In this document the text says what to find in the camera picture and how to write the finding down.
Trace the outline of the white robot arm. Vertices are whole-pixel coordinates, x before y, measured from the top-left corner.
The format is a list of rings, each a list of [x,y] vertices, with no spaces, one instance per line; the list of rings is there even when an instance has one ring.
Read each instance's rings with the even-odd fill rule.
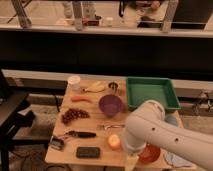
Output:
[[[165,109],[158,101],[142,103],[125,121],[121,133],[124,151],[138,154],[150,143],[213,171],[213,136],[173,126],[164,118]]]

